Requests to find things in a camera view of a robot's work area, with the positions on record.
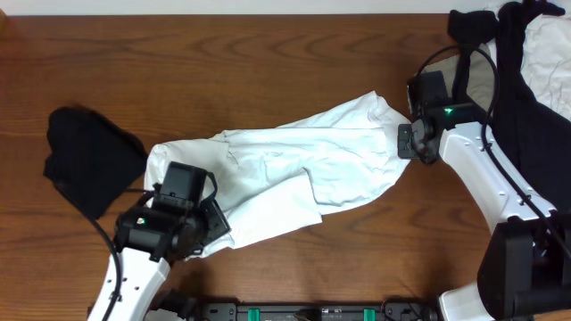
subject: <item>white crumpled fabric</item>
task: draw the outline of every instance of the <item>white crumpled fabric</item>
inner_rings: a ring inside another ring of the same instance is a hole
[[[571,120],[571,13],[527,25],[521,74],[538,102]]]
[[[206,257],[375,200],[409,163],[397,156],[402,123],[409,121],[371,92],[279,128],[157,144],[147,161],[145,189],[162,182],[171,161],[214,173],[216,200],[232,230],[204,249]],[[211,190],[207,185],[204,197]]]

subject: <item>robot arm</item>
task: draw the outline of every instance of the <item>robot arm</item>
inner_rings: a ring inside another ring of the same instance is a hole
[[[492,155],[550,228],[538,219],[484,149],[481,109],[452,103],[441,72],[414,77],[409,99],[414,122],[399,126],[399,156],[425,164],[442,158],[462,179],[492,232],[477,283],[439,298],[443,319],[511,319],[571,308],[571,267],[561,238],[551,233],[571,235],[571,218],[551,215],[554,207],[521,177],[487,128]],[[569,247],[571,237],[564,238]]]
[[[206,177],[214,193],[203,198]],[[135,206],[121,214],[113,239],[121,267],[121,290],[105,321],[187,320],[194,313],[194,301],[169,293],[149,312],[153,298],[170,272],[170,263],[200,255],[204,246],[230,231],[226,218],[214,200],[216,181],[197,167],[171,162],[162,185],[146,193]],[[153,197],[153,206],[144,205]],[[112,256],[103,287],[88,321],[104,320],[117,274]]]

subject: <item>wooden table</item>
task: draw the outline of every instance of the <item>wooden table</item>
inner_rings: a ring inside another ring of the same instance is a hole
[[[446,15],[11,18],[0,36],[0,319],[85,320],[107,266],[99,235],[42,176],[55,108],[98,110],[147,150],[273,128],[372,90],[406,115],[406,80],[451,43],[446,24]],[[109,233],[135,198],[121,196],[100,220]],[[412,162],[375,202],[178,263],[166,286],[250,302],[433,299],[475,280],[489,238],[450,168]]]

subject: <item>green clip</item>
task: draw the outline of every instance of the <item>green clip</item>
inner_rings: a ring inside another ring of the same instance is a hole
[[[375,321],[375,310],[374,309],[365,309],[365,311],[363,311],[363,314],[365,315],[364,321]]]
[[[249,309],[248,310],[248,321],[260,321],[260,310],[259,309]]]

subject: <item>black fabric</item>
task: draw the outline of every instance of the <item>black fabric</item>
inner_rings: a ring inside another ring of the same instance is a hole
[[[497,28],[500,92],[493,112],[497,143],[525,180],[559,212],[571,209],[571,122],[538,103],[520,73],[525,28],[539,14],[562,15],[554,4],[524,1],[505,4]],[[489,23],[481,19],[480,23]],[[470,29],[449,26],[449,30]],[[455,35],[462,41],[469,36]]]
[[[488,11],[462,13],[452,10],[448,16],[448,34],[459,44],[480,46],[490,42],[497,33],[498,21],[495,14]],[[460,50],[456,76],[452,84],[454,103],[476,103],[467,94],[470,77],[471,49]]]
[[[52,154],[44,176],[82,213],[100,218],[145,172],[143,144],[104,116],[84,107],[62,107],[50,115]]]

